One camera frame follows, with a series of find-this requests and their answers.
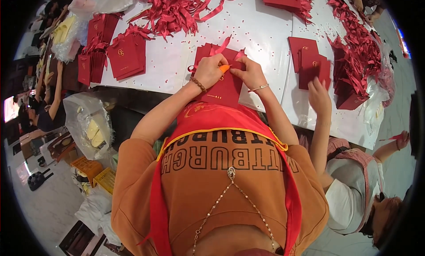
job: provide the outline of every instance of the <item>white tablecloth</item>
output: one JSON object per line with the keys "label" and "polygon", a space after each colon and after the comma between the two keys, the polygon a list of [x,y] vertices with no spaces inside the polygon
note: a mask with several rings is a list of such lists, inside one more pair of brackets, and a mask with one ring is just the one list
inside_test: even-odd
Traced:
{"label": "white tablecloth", "polygon": [[[214,8],[220,0],[211,0],[209,7]],[[146,74],[117,81],[109,68],[104,69],[102,83],[104,86],[133,88],[168,94],[176,93],[189,81],[187,67],[194,63],[196,48],[205,43],[221,45],[224,39],[232,35],[228,48],[239,51],[246,48],[249,58],[261,64],[270,88],[291,123],[314,130],[316,114],[308,102],[308,92],[298,89],[298,74],[295,74],[288,43],[289,36],[303,37],[317,41],[319,53],[331,61],[331,95],[333,114],[331,135],[347,139],[360,146],[372,149],[378,132],[369,135],[363,123],[363,106],[353,111],[337,110],[333,85],[334,54],[326,35],[332,40],[339,34],[346,34],[341,22],[335,19],[327,0],[313,0],[311,10],[313,25],[305,25],[291,13],[265,6],[261,0],[226,0],[222,12],[198,23],[199,33],[185,36],[184,32],[146,42]],[[128,27],[127,20],[137,15],[144,8],[137,3],[125,12],[123,20],[118,22],[115,38]],[[137,25],[146,24],[146,20],[135,21]],[[247,93],[242,86],[239,103],[252,109],[265,112],[264,106],[255,93]]]}

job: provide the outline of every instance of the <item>orange plastic crate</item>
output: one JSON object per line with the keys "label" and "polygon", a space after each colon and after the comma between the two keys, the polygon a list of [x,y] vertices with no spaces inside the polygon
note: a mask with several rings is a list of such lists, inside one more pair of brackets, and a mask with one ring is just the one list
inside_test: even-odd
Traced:
{"label": "orange plastic crate", "polygon": [[79,171],[87,175],[88,181],[90,182],[90,185],[94,188],[93,185],[93,179],[96,177],[100,172],[103,171],[102,164],[93,161],[93,160],[87,160],[86,157],[80,157],[77,160],[73,161],[71,163],[72,167],[77,168]]}
{"label": "orange plastic crate", "polygon": [[93,184],[94,187],[99,184],[102,188],[104,188],[112,195],[115,184],[115,172],[111,168],[106,168],[93,179]]}

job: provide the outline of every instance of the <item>yellow apron trim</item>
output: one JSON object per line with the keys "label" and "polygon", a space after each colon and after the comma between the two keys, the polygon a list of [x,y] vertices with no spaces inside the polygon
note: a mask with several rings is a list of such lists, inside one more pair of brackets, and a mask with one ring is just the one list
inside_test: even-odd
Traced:
{"label": "yellow apron trim", "polygon": [[165,142],[167,141],[167,138],[165,138],[165,140],[164,140],[164,143],[162,144],[162,147],[161,147],[161,151],[159,151],[159,153],[158,153],[158,157],[156,158],[156,161],[158,162],[159,161],[159,159],[161,158],[161,156],[162,156],[162,154],[164,153],[164,151],[167,149],[167,147],[169,146],[169,145],[171,145],[173,142],[176,142],[177,140],[180,140],[181,138],[183,138],[183,137],[185,137],[185,136],[188,136],[188,135],[191,135],[191,134],[195,134],[195,133],[200,133],[200,132],[211,132],[211,131],[221,131],[221,130],[235,130],[235,131],[247,131],[247,132],[251,132],[251,133],[255,133],[256,135],[260,135],[260,136],[262,136],[262,137],[264,137],[264,138],[266,138],[266,139],[269,139],[270,141],[272,141],[272,142],[274,142],[274,144],[280,149],[280,150],[282,150],[282,151],[287,151],[288,150],[288,145],[286,144],[286,143],[282,143],[277,137],[276,137],[276,135],[273,133],[273,136],[278,140],[278,142],[276,142],[276,141],[274,141],[273,139],[270,139],[270,137],[268,137],[268,136],[266,136],[266,135],[264,135],[264,134],[261,134],[261,133],[259,133],[259,132],[257,132],[257,131],[251,131],[251,130],[248,130],[248,129],[244,129],[244,128],[212,128],[212,129],[209,129],[209,130],[197,130],[197,131],[190,131],[190,132],[187,132],[187,133],[185,133],[185,134],[182,134],[182,135],[180,135],[180,136],[177,136],[176,138],[174,138],[171,142],[169,142],[166,146],[164,146],[165,145]]}

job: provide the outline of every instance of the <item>silver bangle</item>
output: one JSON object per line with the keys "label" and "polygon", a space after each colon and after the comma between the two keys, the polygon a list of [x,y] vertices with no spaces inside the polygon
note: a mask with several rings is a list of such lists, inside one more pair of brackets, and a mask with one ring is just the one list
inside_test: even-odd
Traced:
{"label": "silver bangle", "polygon": [[266,87],[268,87],[268,85],[269,85],[269,84],[267,83],[267,84],[262,85],[262,86],[260,86],[260,87],[258,87],[258,88],[255,88],[255,89],[249,90],[249,91],[248,91],[248,93],[251,93],[251,92],[253,92],[253,91],[255,91],[255,90],[260,90],[260,89],[266,88]]}

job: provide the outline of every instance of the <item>gold chain necklace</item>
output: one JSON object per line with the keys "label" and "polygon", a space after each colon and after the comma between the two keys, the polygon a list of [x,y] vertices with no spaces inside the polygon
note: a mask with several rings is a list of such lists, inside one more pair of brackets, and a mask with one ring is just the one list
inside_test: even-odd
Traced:
{"label": "gold chain necklace", "polygon": [[193,252],[192,252],[192,256],[195,256],[195,249],[196,249],[196,242],[198,241],[198,235],[201,233],[202,227],[204,226],[205,222],[207,221],[208,217],[211,216],[211,213],[213,212],[213,210],[215,209],[215,206],[218,204],[218,202],[221,200],[221,198],[223,198],[223,195],[226,193],[226,191],[232,186],[235,185],[235,187],[245,196],[245,198],[252,204],[252,206],[254,207],[254,209],[257,211],[257,213],[260,215],[261,219],[263,219],[263,222],[266,224],[266,227],[268,229],[268,231],[270,232],[270,238],[272,240],[272,252],[274,253],[274,237],[273,237],[273,233],[270,231],[269,225],[266,223],[266,220],[263,217],[263,214],[260,212],[260,210],[257,209],[257,207],[255,206],[255,204],[252,203],[252,201],[248,198],[248,195],[246,195],[241,188],[239,188],[239,186],[237,184],[235,184],[233,182],[233,180],[235,179],[235,175],[236,175],[236,170],[234,167],[229,167],[227,169],[227,176],[229,177],[229,179],[232,181],[231,184],[229,184],[227,186],[227,188],[223,191],[223,194],[220,195],[219,199],[215,202],[215,205],[212,206],[211,210],[209,213],[207,213],[207,216],[204,219],[204,222],[201,224],[201,226],[199,227],[199,229],[196,231],[195,234],[195,242],[193,244]]}

